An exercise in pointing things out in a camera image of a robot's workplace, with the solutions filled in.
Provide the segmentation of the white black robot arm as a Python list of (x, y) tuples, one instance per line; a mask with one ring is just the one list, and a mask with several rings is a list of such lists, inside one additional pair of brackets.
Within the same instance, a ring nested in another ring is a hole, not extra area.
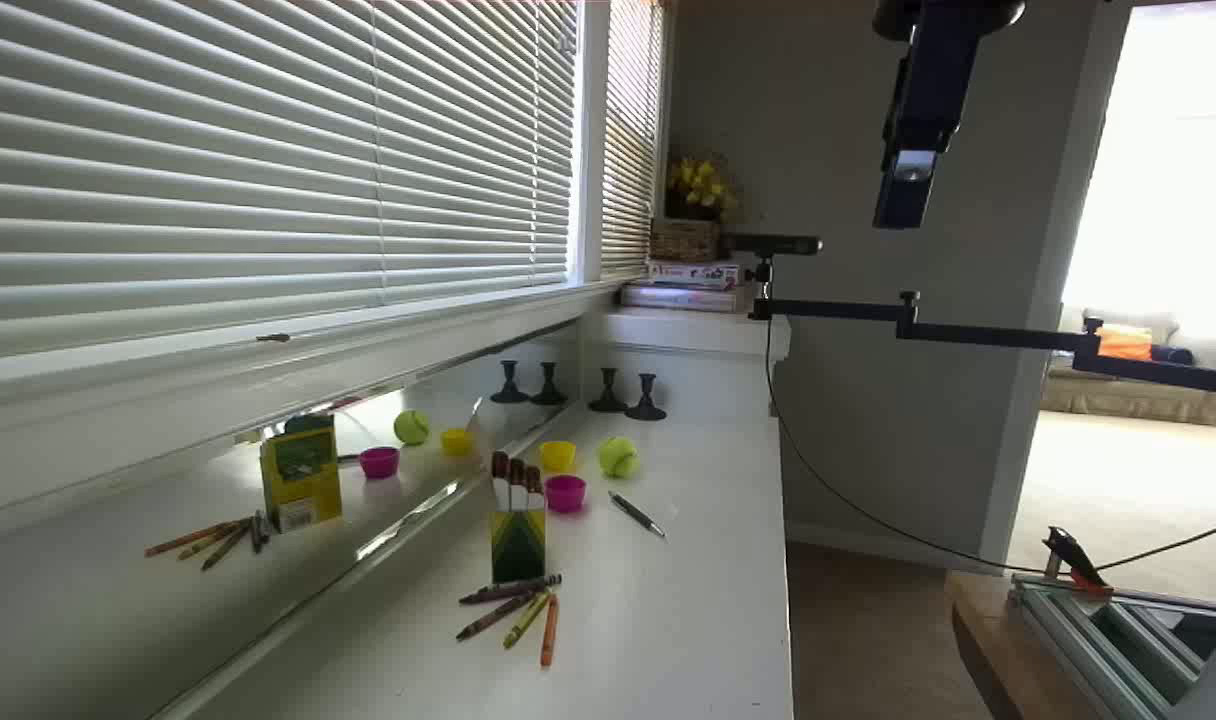
[(949, 151), (983, 37), (1012, 28), (1023, 0), (881, 0), (873, 28), (905, 47), (883, 117), (876, 227), (916, 227)]

